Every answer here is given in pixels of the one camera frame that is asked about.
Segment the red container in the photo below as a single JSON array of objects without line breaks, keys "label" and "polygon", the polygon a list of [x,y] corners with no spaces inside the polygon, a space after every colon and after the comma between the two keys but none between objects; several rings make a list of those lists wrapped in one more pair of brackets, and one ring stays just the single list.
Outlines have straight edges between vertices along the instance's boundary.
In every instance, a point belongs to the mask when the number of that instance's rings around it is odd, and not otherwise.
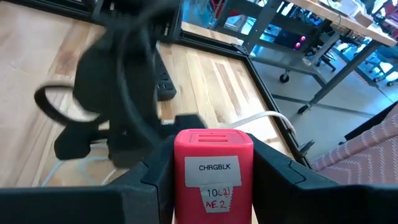
[{"label": "red container", "polygon": [[250,224],[253,142],[235,129],[188,129],[174,142],[175,221]]}]

